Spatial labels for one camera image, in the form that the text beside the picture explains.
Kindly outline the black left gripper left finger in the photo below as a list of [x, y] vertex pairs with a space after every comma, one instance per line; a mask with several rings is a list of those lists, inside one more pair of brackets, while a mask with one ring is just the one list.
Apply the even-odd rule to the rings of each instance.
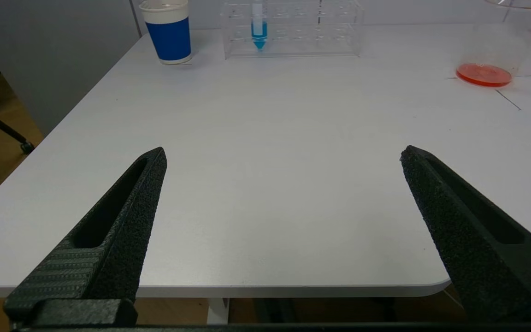
[[164, 176], [162, 147], [138, 157], [4, 301], [13, 329], [132, 328]]

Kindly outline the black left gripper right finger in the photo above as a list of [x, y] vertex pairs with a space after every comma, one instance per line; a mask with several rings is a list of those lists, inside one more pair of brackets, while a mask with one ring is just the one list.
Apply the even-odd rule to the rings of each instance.
[[468, 317], [531, 322], [531, 232], [428, 151], [400, 161]]

